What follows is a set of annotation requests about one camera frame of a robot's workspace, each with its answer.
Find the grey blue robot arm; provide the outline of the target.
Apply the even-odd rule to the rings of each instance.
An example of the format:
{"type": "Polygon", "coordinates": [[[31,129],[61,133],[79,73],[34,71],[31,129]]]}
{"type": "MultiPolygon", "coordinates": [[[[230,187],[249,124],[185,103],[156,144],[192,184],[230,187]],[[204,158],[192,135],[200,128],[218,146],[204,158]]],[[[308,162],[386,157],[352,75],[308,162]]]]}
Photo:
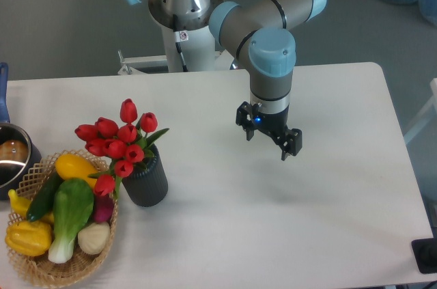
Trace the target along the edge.
{"type": "Polygon", "coordinates": [[[145,3],[160,26],[169,72],[212,70],[221,46],[249,73],[250,99],[236,112],[248,138],[269,136],[283,157],[302,148],[288,128],[296,43],[291,30],[320,14],[327,0],[261,0],[244,8],[225,0],[127,0],[145,3]]]}

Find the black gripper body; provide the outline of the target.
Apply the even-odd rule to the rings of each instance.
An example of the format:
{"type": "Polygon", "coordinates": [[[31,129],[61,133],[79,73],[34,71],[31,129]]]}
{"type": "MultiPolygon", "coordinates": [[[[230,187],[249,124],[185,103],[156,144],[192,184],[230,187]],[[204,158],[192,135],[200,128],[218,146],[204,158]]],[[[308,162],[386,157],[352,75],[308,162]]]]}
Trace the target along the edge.
{"type": "Polygon", "coordinates": [[[250,119],[252,127],[263,134],[272,137],[282,137],[287,130],[287,117],[289,107],[279,113],[262,113],[259,105],[250,106],[250,119]]]}

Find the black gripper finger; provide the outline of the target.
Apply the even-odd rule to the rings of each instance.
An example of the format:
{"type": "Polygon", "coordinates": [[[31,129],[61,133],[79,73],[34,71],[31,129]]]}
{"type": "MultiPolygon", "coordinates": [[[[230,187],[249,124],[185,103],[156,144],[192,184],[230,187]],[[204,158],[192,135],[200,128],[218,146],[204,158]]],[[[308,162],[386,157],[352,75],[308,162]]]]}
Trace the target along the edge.
{"type": "Polygon", "coordinates": [[[273,140],[281,149],[281,160],[296,156],[302,149],[302,131],[298,128],[285,127],[273,135],[273,140]]]}
{"type": "Polygon", "coordinates": [[[252,106],[248,102],[243,102],[236,110],[236,124],[241,126],[246,133],[246,140],[250,141],[255,132],[255,125],[252,117],[252,106]]]}

